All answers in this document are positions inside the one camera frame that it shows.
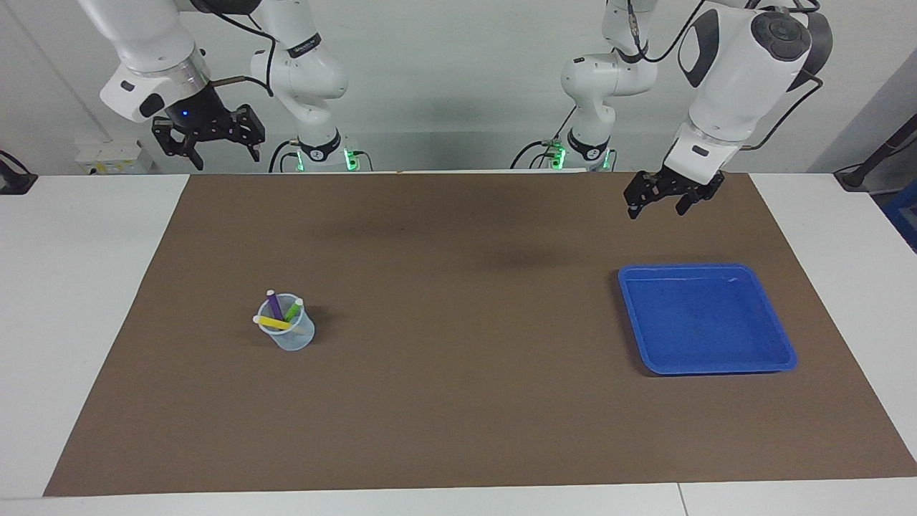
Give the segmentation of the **brown table mat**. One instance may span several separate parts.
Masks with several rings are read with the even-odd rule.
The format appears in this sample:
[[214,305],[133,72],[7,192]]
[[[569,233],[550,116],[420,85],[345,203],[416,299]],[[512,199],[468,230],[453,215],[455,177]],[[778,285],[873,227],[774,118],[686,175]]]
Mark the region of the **brown table mat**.
[[[746,174],[678,216],[628,177],[193,176],[46,496],[917,476]],[[617,274],[740,262],[789,372],[664,378]],[[317,328],[253,322],[291,293]]]

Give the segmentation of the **black stand pole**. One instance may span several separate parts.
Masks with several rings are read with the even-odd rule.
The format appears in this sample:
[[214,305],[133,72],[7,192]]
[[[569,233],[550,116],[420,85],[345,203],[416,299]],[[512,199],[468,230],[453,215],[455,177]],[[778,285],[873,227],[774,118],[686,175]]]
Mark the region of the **black stand pole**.
[[917,144],[917,113],[911,115],[887,140],[861,163],[845,166],[832,172],[832,176],[846,191],[859,191],[875,168],[891,157]]

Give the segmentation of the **white wall outlet box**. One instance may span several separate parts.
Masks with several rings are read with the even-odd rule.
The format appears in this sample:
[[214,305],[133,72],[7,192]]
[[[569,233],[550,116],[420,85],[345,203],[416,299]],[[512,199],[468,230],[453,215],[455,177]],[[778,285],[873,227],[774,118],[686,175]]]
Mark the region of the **white wall outlet box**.
[[154,161],[139,140],[82,145],[73,163],[89,174],[149,174]]

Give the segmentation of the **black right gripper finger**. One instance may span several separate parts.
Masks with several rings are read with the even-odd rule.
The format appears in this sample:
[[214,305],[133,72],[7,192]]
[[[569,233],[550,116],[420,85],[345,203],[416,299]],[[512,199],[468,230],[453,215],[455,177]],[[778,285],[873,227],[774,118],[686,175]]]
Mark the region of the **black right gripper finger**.
[[261,144],[266,141],[265,128],[251,105],[240,105],[231,114],[229,140],[246,147],[255,163],[261,161]]
[[196,145],[199,141],[197,133],[192,132],[190,135],[187,135],[181,132],[183,138],[177,140],[177,138],[173,136],[174,131],[177,131],[177,128],[175,128],[170,118],[152,118],[151,132],[158,145],[160,145],[160,149],[163,150],[167,156],[180,156],[186,158],[193,164],[197,171],[203,172],[203,158],[200,157],[200,154],[196,150]]

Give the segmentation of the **translucent plastic cup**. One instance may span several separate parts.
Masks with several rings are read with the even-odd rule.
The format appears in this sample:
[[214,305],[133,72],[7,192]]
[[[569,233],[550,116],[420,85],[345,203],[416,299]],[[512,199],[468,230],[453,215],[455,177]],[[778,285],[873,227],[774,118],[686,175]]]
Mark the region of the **translucent plastic cup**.
[[[289,305],[294,302],[295,298],[301,298],[291,293],[276,292],[276,294],[279,298],[279,304],[281,304],[284,314],[288,310]],[[271,310],[269,309],[267,302],[267,297],[265,297],[265,301],[263,301],[261,307],[258,309],[258,311],[256,311],[256,315],[272,318]],[[271,331],[271,329],[259,326],[258,324],[256,324],[256,326],[258,326],[258,328],[263,333],[271,337],[273,342],[275,342],[282,350],[304,349],[304,347],[307,347],[308,344],[314,340],[315,333],[317,333],[317,328],[312,322],[311,317],[308,316],[305,307],[304,310],[300,313],[299,317],[291,324],[292,329],[288,331]]]

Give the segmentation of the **blue crate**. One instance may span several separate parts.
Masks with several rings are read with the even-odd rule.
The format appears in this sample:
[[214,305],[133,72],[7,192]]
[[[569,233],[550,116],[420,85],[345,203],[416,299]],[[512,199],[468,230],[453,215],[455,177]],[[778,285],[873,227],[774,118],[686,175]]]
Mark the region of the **blue crate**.
[[895,193],[881,210],[898,234],[917,252],[917,179]]

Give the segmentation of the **blue plastic tray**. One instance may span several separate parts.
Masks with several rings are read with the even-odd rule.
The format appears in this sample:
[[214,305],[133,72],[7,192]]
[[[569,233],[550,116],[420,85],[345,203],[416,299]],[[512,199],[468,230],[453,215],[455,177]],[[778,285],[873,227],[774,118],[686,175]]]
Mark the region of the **blue plastic tray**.
[[798,363],[763,284],[744,264],[632,264],[617,281],[653,373],[777,373]]

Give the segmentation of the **black table clamp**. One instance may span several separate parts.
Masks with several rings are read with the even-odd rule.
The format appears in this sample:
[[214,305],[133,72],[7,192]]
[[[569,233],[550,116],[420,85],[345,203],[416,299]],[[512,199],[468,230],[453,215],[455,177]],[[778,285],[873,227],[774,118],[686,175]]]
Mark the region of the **black table clamp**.
[[25,195],[29,193],[39,178],[19,159],[2,149],[0,149],[0,177],[4,181],[4,185],[0,186],[0,196]]

